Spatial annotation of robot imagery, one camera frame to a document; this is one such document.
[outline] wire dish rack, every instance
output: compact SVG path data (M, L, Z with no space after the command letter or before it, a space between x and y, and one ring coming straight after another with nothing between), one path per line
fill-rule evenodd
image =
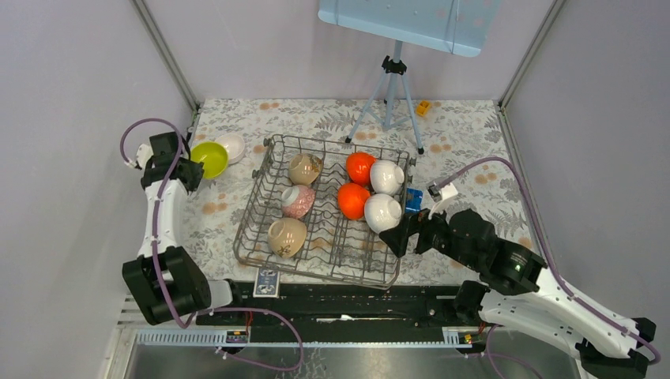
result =
M266 138L265 157L252 177L247 207L233 242L233 251L244 265L276 269L282 272L323 280L387 289L400 272L400 260L368 227L364 219L349 220L337 206L337 191L349 182L347 157L367 152L377 159L395 162L405 172L405 183L395 199L403 205L407 197L410 165L416 159L408 152L305 137L274 135ZM311 187L314 205L301 219L307 225L307 240L293 257L284 259L268 245L270 224L283 217L280 195L293 186L288 178L288 163L296 154L310 153L322 159L323 170Z

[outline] blue board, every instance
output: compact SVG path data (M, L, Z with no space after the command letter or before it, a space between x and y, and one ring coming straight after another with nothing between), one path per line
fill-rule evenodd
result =
M324 22L430 47L477 56L500 0L321 0Z

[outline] white plate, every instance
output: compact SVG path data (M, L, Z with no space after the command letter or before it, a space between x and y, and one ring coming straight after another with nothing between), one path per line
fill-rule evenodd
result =
M238 163L242 160L244 153L247 150L244 138L239 134L224 134L216 139L216 143L223 146L226 149L226 152L228 152L228 164Z

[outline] small card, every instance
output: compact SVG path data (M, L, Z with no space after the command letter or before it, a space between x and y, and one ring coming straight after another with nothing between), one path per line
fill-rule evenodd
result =
M280 272L270 268L259 268L256 272L254 284L255 298L278 298L279 297L279 275Z

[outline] gray wall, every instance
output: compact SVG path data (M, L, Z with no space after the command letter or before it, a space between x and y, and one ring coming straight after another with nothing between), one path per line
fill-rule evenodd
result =
M128 1L0 2L0 51L0 377L90 379L144 230L119 138L189 112Z
M147 3L202 99L366 99L393 51L390 39L320 21L318 0ZM550 5L502 0L475 58L405 44L412 97L498 99Z
M670 354L670 2L568 2L509 106L563 275ZM648 377L668 377L670 359Z

